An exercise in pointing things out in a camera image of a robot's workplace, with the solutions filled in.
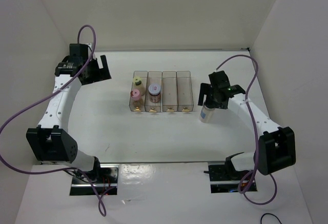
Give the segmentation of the silver lid blue label jar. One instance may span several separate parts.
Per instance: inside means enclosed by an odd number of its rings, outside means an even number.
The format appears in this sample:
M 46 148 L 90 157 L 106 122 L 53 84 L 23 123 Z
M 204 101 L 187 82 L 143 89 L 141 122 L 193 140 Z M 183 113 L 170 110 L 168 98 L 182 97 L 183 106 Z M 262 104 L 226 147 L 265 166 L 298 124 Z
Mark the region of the silver lid blue label jar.
M 204 102 L 200 112 L 199 120 L 203 123 L 209 123 L 215 111 L 213 104 Z

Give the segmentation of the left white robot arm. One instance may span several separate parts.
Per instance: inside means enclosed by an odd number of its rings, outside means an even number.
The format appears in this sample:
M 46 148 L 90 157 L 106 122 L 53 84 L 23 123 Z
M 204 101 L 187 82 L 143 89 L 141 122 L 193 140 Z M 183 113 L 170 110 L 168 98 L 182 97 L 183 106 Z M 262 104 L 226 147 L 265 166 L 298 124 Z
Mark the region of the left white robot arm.
M 79 168 L 89 182 L 98 182 L 105 173 L 96 156 L 78 149 L 76 140 L 68 133 L 73 103 L 81 86 L 111 79 L 105 55 L 88 60 L 91 46 L 70 44 L 69 55 L 55 69 L 55 85 L 46 111 L 37 127 L 29 128 L 27 141 L 40 162 Z

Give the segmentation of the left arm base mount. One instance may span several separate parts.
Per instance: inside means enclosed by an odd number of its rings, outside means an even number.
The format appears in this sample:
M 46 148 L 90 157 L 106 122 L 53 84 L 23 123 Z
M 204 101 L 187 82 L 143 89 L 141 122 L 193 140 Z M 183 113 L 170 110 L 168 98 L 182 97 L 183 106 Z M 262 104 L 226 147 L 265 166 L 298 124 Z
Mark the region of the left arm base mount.
M 87 178 L 78 171 L 68 171 L 72 176 L 70 196 L 95 195 Z M 86 173 L 99 195 L 116 195 L 119 176 L 119 164 L 101 164 L 98 174 Z

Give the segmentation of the red label spice jar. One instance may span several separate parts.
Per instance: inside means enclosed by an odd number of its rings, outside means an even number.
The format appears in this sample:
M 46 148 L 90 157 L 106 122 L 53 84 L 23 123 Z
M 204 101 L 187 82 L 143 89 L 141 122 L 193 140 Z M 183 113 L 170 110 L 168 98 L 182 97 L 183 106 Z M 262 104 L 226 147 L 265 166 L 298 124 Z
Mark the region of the red label spice jar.
M 150 96 L 150 101 L 152 103 L 160 102 L 161 85 L 159 85 L 157 83 L 150 84 L 148 87 L 148 92 L 149 92 L 149 96 Z

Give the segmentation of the yellow cap spice bottle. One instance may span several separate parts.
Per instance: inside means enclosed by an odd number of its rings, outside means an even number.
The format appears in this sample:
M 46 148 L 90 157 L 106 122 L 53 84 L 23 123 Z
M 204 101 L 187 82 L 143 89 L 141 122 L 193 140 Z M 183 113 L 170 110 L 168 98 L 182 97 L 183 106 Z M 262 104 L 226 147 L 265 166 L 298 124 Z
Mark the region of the yellow cap spice bottle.
M 133 78 L 132 87 L 133 87 L 133 89 L 138 90 L 140 92 L 141 96 L 144 96 L 146 89 L 145 89 L 144 82 L 142 81 L 141 77 L 136 76 Z

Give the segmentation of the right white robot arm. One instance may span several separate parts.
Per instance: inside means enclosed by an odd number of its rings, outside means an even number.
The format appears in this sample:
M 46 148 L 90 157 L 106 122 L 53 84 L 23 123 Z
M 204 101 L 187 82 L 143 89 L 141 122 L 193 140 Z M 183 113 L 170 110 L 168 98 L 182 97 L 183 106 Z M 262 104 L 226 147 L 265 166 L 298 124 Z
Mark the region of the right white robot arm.
M 267 117 L 247 96 L 240 85 L 231 85 L 224 71 L 209 75 L 210 82 L 200 85 L 200 120 L 208 123 L 216 109 L 230 110 L 255 133 L 255 152 L 240 152 L 225 159 L 224 173 L 237 179 L 242 172 L 256 168 L 269 175 L 296 163 L 295 133 Z

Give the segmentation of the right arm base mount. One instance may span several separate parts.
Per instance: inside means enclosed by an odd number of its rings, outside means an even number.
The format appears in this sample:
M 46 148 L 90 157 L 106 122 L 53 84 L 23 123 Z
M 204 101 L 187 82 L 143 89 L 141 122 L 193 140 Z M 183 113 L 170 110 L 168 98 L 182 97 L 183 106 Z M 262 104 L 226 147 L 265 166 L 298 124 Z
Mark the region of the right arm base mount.
M 248 173 L 235 171 L 225 162 L 208 163 L 204 174 L 209 176 L 211 193 L 238 193 L 240 180 Z

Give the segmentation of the pink cap spice bottle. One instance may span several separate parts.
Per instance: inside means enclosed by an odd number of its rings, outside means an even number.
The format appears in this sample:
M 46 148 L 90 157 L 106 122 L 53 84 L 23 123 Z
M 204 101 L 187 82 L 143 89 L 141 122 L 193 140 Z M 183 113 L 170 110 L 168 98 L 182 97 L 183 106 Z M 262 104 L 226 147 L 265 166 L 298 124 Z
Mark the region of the pink cap spice bottle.
M 135 107 L 140 107 L 144 105 L 144 100 L 142 96 L 140 95 L 140 92 L 136 89 L 133 89 L 130 93 L 130 97 L 132 99 L 132 104 Z

